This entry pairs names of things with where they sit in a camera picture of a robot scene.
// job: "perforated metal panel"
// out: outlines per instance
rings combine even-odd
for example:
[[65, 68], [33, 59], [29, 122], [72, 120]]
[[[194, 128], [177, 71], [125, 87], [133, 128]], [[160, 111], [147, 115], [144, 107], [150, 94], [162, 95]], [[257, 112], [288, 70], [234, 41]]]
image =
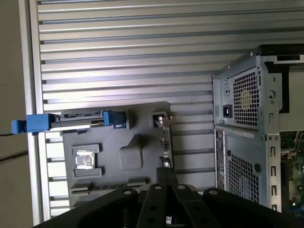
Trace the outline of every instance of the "perforated metal panel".
[[247, 200], [259, 203], [259, 180], [253, 165], [235, 155], [228, 161], [229, 191]]
[[237, 125], [257, 128], [259, 94], [255, 70], [233, 81], [234, 120]]

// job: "corrugated metal wall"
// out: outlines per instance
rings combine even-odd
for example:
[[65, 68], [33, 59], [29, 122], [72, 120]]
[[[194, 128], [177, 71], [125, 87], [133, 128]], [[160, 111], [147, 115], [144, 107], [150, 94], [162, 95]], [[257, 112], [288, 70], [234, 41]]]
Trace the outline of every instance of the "corrugated metal wall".
[[[38, 112], [168, 101], [178, 178], [200, 190], [215, 186], [211, 72], [304, 38], [300, 0], [30, 3]], [[68, 210], [61, 140], [39, 136], [45, 219]]]

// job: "circuit board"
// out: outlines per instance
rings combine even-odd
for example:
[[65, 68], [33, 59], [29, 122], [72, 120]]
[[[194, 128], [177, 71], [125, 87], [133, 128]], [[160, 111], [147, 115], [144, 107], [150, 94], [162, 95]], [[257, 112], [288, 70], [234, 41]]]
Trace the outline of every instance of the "circuit board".
[[282, 163], [286, 167], [287, 211], [304, 219], [304, 142], [302, 132], [281, 133]]

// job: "gray plastic panel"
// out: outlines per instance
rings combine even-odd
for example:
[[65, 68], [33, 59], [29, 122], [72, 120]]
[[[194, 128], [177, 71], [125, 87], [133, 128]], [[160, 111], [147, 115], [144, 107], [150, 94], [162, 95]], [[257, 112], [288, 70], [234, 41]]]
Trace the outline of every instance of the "gray plastic panel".
[[[99, 194], [94, 192], [105, 189], [105, 186], [126, 185], [130, 179], [145, 178], [147, 183], [155, 183], [156, 169], [162, 166], [160, 139], [166, 134], [162, 127], [153, 126], [153, 115], [170, 115], [167, 102], [90, 109], [97, 110], [125, 111], [130, 128], [101, 126], [88, 128], [80, 134], [63, 133], [70, 205], [90, 200], [93, 194], [98, 197]], [[76, 151], [86, 150], [95, 153], [94, 169], [77, 170]], [[93, 183], [94, 191], [87, 193], [87, 197], [74, 193], [71, 187], [80, 183]]]

